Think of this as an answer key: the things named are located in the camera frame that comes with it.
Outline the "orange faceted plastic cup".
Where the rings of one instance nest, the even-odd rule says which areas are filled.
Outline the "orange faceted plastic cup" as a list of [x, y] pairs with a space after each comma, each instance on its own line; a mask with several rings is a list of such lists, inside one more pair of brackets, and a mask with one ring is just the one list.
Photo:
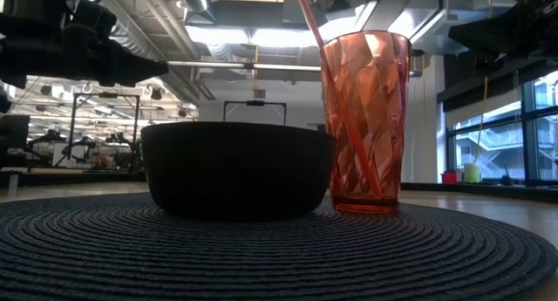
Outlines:
[[359, 31], [322, 49], [326, 131], [337, 140], [330, 195], [344, 212], [398, 211], [411, 42]]

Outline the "red-handled metal fork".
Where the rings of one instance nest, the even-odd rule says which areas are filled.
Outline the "red-handled metal fork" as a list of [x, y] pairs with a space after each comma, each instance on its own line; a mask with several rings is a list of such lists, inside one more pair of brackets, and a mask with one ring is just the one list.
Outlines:
[[367, 180], [371, 186], [371, 189], [373, 190], [373, 192], [375, 194], [377, 194], [378, 196], [382, 196], [382, 190], [381, 187], [379, 185], [379, 180], [378, 180], [378, 176], [374, 173], [371, 172], [370, 167], [369, 167], [369, 161], [367, 159], [367, 155], [366, 152], [364, 151], [364, 145], [362, 143], [362, 140], [359, 136], [359, 133], [356, 129], [356, 125], [353, 122], [350, 113], [348, 111], [348, 105], [344, 99], [344, 96], [341, 92], [339, 92], [337, 90], [337, 87], [335, 85], [335, 81], [332, 77], [331, 71], [330, 71], [330, 66], [328, 63], [328, 59], [324, 50], [324, 42], [322, 39], [322, 36], [319, 32], [315, 17], [308, 5], [308, 2], [306, 0], [299, 0], [299, 3], [301, 5], [302, 11], [303, 11], [303, 15], [304, 18], [306, 20], [307, 25], [309, 26], [310, 30], [312, 31], [314, 38], [316, 40], [316, 44], [317, 47], [319, 48], [320, 51], [320, 55], [321, 55], [321, 66], [322, 66], [322, 74], [325, 75], [325, 80], [328, 84], [329, 87], [331, 87], [334, 91], [334, 95], [335, 98], [337, 100], [337, 103], [340, 107], [341, 113], [343, 115], [344, 118], [344, 122], [346, 125], [346, 129], [347, 129], [347, 133], [350, 137], [351, 140], [351, 144], [353, 145], [353, 147], [356, 150], [357, 153], [357, 157], [358, 157], [358, 161], [361, 167], [361, 171], [363, 173], [363, 175], [365, 175], [367, 177]]

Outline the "small black station frame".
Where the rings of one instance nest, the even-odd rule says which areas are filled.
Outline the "small black station frame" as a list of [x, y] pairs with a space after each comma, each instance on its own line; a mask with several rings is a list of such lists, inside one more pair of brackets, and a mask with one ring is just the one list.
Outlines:
[[288, 105], [284, 102], [252, 100], [225, 100], [222, 107], [224, 122], [247, 122], [287, 125]]

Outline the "yellow-green container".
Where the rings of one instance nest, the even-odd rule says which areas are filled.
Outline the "yellow-green container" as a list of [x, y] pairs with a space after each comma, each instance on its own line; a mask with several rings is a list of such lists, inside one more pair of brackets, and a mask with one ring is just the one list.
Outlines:
[[464, 182], [472, 184], [481, 182], [481, 172], [478, 164], [466, 163], [464, 165]]

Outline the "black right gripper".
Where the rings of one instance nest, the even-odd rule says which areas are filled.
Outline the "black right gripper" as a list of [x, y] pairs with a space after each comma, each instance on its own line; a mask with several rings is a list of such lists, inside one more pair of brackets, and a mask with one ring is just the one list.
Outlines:
[[497, 17], [452, 26], [448, 37], [495, 58], [558, 58], [558, 0], [516, 0]]

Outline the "black window frame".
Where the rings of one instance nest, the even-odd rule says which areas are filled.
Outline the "black window frame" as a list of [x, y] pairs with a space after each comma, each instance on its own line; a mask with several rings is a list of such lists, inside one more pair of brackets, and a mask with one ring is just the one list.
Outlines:
[[558, 68], [484, 78], [441, 105], [447, 172], [464, 181], [464, 165], [476, 163], [480, 183], [558, 185]]

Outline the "large black station frame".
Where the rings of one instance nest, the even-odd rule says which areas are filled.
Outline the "large black station frame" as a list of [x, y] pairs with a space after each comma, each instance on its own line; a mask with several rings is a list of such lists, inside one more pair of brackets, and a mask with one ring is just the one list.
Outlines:
[[131, 151], [132, 151], [132, 155], [136, 156], [138, 151], [139, 151], [139, 147], [138, 147], [139, 140], [138, 140], [138, 136], [137, 136], [137, 131], [138, 131], [139, 116], [140, 116], [140, 96], [139, 95], [118, 94], [118, 93], [115, 93], [115, 92], [92, 92], [92, 93], [78, 92], [78, 93], [73, 94], [73, 101], [72, 101], [72, 107], [71, 107], [70, 133], [69, 133], [69, 137], [68, 137], [68, 147], [67, 147], [66, 152], [65, 152], [65, 158], [68, 161], [72, 158], [72, 149], [74, 147], [73, 135], [74, 135], [75, 122], [76, 122], [76, 114], [77, 114], [78, 107], [81, 106], [81, 105], [78, 105], [78, 98], [81, 97], [81, 96], [86, 96], [85, 101], [87, 101], [92, 96], [97, 96], [101, 99], [117, 99], [118, 97], [135, 99], [135, 105], [133, 106], [133, 109], [134, 109], [133, 143], [132, 143], [132, 146], [131, 146]]

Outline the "round dark woven placemat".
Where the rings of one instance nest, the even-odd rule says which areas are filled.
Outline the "round dark woven placemat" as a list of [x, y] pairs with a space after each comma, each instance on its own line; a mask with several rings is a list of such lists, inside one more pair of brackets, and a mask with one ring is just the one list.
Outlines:
[[556, 270], [535, 233], [411, 204], [212, 222], [147, 194], [0, 203], [0, 301], [513, 301]]

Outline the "black bowl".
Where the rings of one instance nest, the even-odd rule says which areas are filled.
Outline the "black bowl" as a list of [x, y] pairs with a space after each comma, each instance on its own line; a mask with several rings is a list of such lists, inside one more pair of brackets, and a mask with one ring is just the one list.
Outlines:
[[337, 141], [315, 130], [246, 122], [144, 127], [141, 153], [158, 207], [215, 220], [306, 215], [329, 186]]

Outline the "ceiling light panel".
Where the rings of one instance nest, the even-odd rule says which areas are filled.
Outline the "ceiling light panel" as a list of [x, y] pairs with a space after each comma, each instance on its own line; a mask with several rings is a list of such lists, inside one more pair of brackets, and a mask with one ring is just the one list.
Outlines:
[[316, 46], [310, 31], [258, 29], [249, 33], [244, 29], [197, 26], [187, 26], [186, 31], [194, 42], [211, 45], [253, 44], [275, 48]]

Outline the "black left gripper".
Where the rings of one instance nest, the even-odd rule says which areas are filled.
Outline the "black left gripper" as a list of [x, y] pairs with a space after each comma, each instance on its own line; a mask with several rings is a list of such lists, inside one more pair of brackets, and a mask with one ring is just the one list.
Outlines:
[[116, 16], [80, 0], [57, 1], [37, 19], [0, 14], [0, 80], [23, 88], [29, 75], [103, 81], [134, 87], [168, 74], [166, 62], [139, 57], [109, 38]]

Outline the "silver horizontal bar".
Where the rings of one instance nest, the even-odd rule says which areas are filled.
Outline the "silver horizontal bar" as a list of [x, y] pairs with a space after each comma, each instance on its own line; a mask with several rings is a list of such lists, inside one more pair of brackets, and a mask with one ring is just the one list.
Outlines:
[[196, 61], [196, 60], [158, 60], [158, 63], [172, 67], [194, 67], [208, 69], [226, 70], [253, 70], [253, 71], [283, 71], [283, 72], [305, 72], [320, 73], [321, 67], [317, 65], [285, 65], [269, 63], [251, 62], [217, 62], [217, 61]]

